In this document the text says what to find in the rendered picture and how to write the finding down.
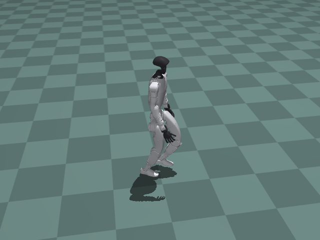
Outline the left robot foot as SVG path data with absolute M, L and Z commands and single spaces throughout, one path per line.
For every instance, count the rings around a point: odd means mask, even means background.
M 161 161 L 160 158 L 156 161 L 156 164 L 161 164 L 161 165 L 164 165 L 164 166 L 173 166 L 174 165 L 174 163 L 172 161 L 169 161 L 167 159 L 164 159 L 163 161 Z

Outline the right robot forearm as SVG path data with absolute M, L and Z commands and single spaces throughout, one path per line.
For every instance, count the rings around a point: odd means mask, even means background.
M 151 109 L 153 118 L 156 120 L 157 125 L 159 126 L 161 131 L 166 130 L 164 126 L 164 121 L 162 120 L 161 114 L 159 113 L 159 109 L 155 106 Z

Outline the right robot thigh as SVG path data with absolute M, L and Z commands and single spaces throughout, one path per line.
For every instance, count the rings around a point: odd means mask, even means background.
M 151 149 L 151 151 L 156 150 L 158 153 L 158 156 L 159 156 L 161 154 L 161 152 L 164 148 L 164 144 L 165 144 L 164 133 L 160 130 L 160 127 L 157 125 L 157 122 L 155 119 L 152 119 L 152 121 L 148 124 L 148 130 L 149 130 L 149 132 L 153 133 L 153 141 L 154 141 L 154 145 L 155 145 Z

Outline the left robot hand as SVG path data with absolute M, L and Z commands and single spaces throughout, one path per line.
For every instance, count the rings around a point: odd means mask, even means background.
M 168 108 L 164 108 L 166 111 L 168 111 L 173 117 L 175 117 L 174 113 L 172 112 L 172 110 L 170 109 L 170 105 L 169 103 L 167 104 Z

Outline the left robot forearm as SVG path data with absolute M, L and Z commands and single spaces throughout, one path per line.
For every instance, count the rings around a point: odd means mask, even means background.
M 168 108 L 168 99 L 167 99 L 167 91 L 165 92 L 164 100 L 163 100 L 163 107 Z

